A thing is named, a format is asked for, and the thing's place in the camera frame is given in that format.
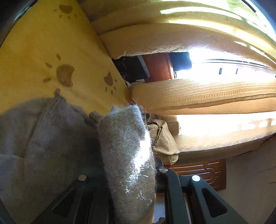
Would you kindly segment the beige folded sweater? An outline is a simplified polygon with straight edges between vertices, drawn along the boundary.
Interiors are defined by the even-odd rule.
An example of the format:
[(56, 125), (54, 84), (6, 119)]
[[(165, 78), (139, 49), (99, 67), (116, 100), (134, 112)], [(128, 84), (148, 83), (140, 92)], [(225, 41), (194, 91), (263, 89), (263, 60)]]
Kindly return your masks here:
[(167, 122), (158, 119), (155, 115), (147, 114), (146, 124), (150, 132), (154, 156), (160, 158), (164, 165), (175, 164), (180, 151), (169, 131)]

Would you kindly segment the black box on sill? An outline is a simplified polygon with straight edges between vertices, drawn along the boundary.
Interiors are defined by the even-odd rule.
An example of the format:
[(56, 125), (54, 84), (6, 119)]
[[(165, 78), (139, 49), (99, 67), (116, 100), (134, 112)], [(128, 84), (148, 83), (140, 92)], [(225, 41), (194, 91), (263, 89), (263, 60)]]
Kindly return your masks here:
[(189, 52), (169, 53), (174, 72), (192, 68)]

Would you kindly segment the grey-brown knit sweater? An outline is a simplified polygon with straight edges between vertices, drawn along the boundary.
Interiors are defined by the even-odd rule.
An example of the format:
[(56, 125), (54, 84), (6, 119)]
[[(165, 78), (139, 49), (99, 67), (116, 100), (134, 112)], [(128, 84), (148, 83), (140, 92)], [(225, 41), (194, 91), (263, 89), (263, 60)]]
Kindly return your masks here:
[(55, 92), (1, 114), (1, 200), (31, 223), (80, 175), (108, 181), (117, 223), (151, 223), (155, 161), (138, 106), (86, 114)]

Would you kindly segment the brown wooden nightstand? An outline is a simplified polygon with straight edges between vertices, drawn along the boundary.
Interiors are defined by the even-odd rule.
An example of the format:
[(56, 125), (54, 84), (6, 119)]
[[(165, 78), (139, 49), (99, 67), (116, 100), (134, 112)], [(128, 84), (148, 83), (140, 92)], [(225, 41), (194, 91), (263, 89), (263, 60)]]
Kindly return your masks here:
[(134, 83), (170, 80), (174, 78), (173, 65), (168, 53), (120, 57), (112, 60), (122, 78)]

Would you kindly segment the cream lace curtain left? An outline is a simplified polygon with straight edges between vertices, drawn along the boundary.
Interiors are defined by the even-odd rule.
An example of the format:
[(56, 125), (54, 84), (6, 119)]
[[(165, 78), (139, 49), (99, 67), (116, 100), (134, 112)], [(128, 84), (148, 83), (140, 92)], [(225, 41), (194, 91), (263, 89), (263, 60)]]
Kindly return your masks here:
[(113, 59), (196, 48), (275, 69), (275, 33), (251, 1), (79, 1)]

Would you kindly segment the beige knit curtain right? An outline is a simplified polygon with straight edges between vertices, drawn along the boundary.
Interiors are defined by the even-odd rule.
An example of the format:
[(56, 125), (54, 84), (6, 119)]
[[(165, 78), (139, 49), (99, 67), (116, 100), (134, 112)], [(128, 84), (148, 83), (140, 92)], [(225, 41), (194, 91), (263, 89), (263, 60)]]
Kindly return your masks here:
[(241, 144), (275, 136), (274, 80), (173, 79), (132, 86), (132, 99), (167, 122), (190, 157), (229, 157)]

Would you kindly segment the brown carved wooden door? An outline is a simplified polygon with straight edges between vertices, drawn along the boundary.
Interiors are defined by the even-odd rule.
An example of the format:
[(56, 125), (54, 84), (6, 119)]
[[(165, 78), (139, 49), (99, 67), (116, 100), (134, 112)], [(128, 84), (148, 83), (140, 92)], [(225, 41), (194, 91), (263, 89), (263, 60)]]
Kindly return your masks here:
[(172, 165), (170, 169), (185, 177), (199, 175), (215, 191), (226, 189), (226, 159)]

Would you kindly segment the yellow paw-print bed sheet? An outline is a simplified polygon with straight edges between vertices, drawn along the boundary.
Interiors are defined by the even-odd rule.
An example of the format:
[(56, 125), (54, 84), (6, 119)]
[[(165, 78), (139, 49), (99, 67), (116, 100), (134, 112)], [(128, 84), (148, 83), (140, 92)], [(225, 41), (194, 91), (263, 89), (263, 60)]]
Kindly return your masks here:
[(131, 100), (77, 1), (38, 1), (1, 46), (1, 111), (56, 90), (87, 113)]

